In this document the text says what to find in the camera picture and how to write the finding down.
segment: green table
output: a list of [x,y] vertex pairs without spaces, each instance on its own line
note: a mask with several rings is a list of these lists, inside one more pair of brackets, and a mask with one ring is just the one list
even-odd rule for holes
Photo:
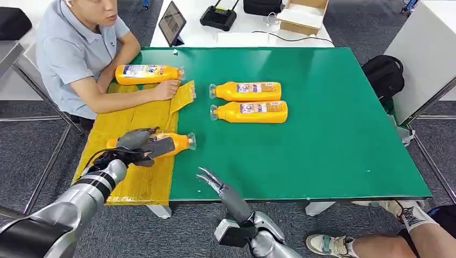
[[[135,63],[184,66],[196,83],[178,132],[198,146],[176,156],[170,201],[218,200],[198,166],[250,200],[431,196],[349,48],[145,48]],[[208,86],[227,81],[282,83],[288,120],[211,121],[210,105],[226,101]]]

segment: orange bottle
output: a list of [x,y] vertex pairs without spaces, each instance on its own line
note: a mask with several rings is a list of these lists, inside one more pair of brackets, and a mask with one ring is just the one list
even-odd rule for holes
[[231,123],[284,123],[288,117],[285,101],[229,102],[211,106],[211,119],[224,119]]
[[282,87],[278,82],[227,82],[209,86],[210,98],[222,98],[226,101],[279,101]]
[[183,80],[183,68],[154,64],[128,64],[116,68],[116,80],[122,85],[158,83],[166,80]]
[[[154,133],[149,138],[149,141],[159,141],[166,137],[173,138],[174,150],[158,157],[174,156],[185,149],[196,150],[196,137],[194,133],[189,133],[188,135],[180,135],[177,133]],[[115,148],[116,145],[117,139],[110,139],[106,143],[107,148]]]

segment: robot finger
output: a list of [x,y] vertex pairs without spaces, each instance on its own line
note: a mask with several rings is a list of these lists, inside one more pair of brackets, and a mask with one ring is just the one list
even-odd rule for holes
[[207,177],[210,178],[216,184],[218,184],[220,186],[220,188],[223,188],[225,186],[225,184],[222,182],[222,180],[220,180],[220,178],[218,178],[216,175],[214,175],[207,168],[203,168],[203,167],[198,167],[198,168],[200,170],[204,171],[204,173],[206,173]]
[[214,180],[212,180],[211,178],[207,177],[206,175],[199,175],[199,174],[196,174],[196,177],[198,178],[201,178],[202,180],[206,181],[206,183],[211,186],[214,191],[218,194],[220,194],[220,192],[222,191],[222,186],[219,185],[217,182],[215,182]]

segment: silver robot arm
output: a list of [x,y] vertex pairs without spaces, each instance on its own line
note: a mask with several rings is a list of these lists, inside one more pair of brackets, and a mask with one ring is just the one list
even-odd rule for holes
[[171,138],[150,142],[155,130],[127,132],[115,149],[100,151],[94,164],[54,203],[1,228],[0,257],[73,257],[78,239],[125,178],[127,166],[152,166],[152,158],[174,149]]
[[234,218],[223,219],[217,226],[214,236],[221,245],[243,247],[249,244],[254,258],[302,258],[285,243],[282,230],[268,215],[252,211],[247,202],[230,185],[206,168],[199,168],[203,175],[197,175],[219,195]]

